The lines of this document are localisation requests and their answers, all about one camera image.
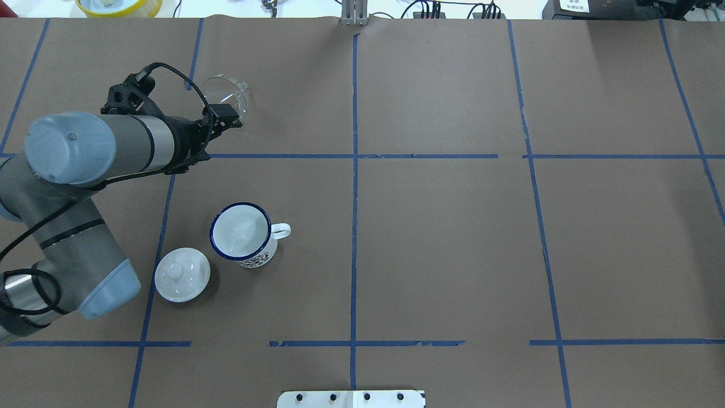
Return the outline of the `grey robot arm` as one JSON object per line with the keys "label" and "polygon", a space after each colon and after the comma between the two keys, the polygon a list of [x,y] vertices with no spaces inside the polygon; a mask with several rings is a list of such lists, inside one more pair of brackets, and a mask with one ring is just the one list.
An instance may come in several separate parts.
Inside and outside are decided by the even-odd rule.
{"label": "grey robot arm", "polygon": [[47,114],[29,126],[25,149],[2,163],[2,216],[26,225],[44,258],[2,272],[2,345],[78,312],[103,317],[142,284],[92,197],[124,179],[184,173],[209,159],[206,145],[242,121],[230,104],[204,118],[162,113]]}

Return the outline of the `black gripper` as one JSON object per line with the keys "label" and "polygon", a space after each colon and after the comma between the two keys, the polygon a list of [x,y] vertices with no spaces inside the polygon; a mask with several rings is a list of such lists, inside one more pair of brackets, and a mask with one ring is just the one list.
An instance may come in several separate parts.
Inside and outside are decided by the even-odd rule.
{"label": "black gripper", "polygon": [[[218,131],[243,127],[238,113],[230,104],[212,104],[212,115],[219,121]],[[199,161],[210,159],[204,143],[215,139],[215,136],[210,136],[209,127],[174,116],[168,117],[168,127],[173,140],[173,155],[168,168],[189,168]]]}

